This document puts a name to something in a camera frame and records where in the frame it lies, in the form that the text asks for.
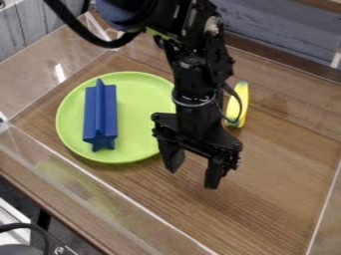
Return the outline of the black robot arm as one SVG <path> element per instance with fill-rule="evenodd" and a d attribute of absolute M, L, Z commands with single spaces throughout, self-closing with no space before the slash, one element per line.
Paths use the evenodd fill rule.
<path fill-rule="evenodd" d="M 218 7 L 210 0 L 96 0 L 108 24 L 123 31 L 100 39 L 80 23 L 61 0 L 43 0 L 72 31 L 89 43 L 115 49 L 147 33 L 164 50 L 172 71 L 175 112 L 152 114 L 164 167 L 175 172 L 190 151 L 207 159 L 203 187 L 216 189 L 238 168 L 242 142 L 224 130 L 223 95 L 235 96 L 226 80 L 234 59 L 224 46 Z"/>

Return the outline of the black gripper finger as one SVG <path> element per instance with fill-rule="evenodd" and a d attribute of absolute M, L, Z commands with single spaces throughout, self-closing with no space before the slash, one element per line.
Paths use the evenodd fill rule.
<path fill-rule="evenodd" d="M 203 187 L 206 189 L 218 189 L 220 179 L 226 176 L 230 166 L 222 155 L 215 155 L 207 162 L 204 172 Z"/>
<path fill-rule="evenodd" d="M 175 173 L 184 161 L 184 150 L 176 141 L 159 140 L 159 150 L 166 169 Z"/>

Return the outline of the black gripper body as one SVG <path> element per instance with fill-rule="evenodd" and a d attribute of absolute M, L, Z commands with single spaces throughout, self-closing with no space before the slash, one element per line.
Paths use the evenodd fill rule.
<path fill-rule="evenodd" d="M 178 128 L 176 114 L 153 113 L 151 119 L 155 123 L 152 129 L 158 140 L 176 141 L 183 148 L 196 155 L 211 159 L 216 154 L 224 155 L 230 169 L 238 168 L 242 142 L 224 130 L 222 124 L 214 124 L 204 135 L 188 133 Z"/>

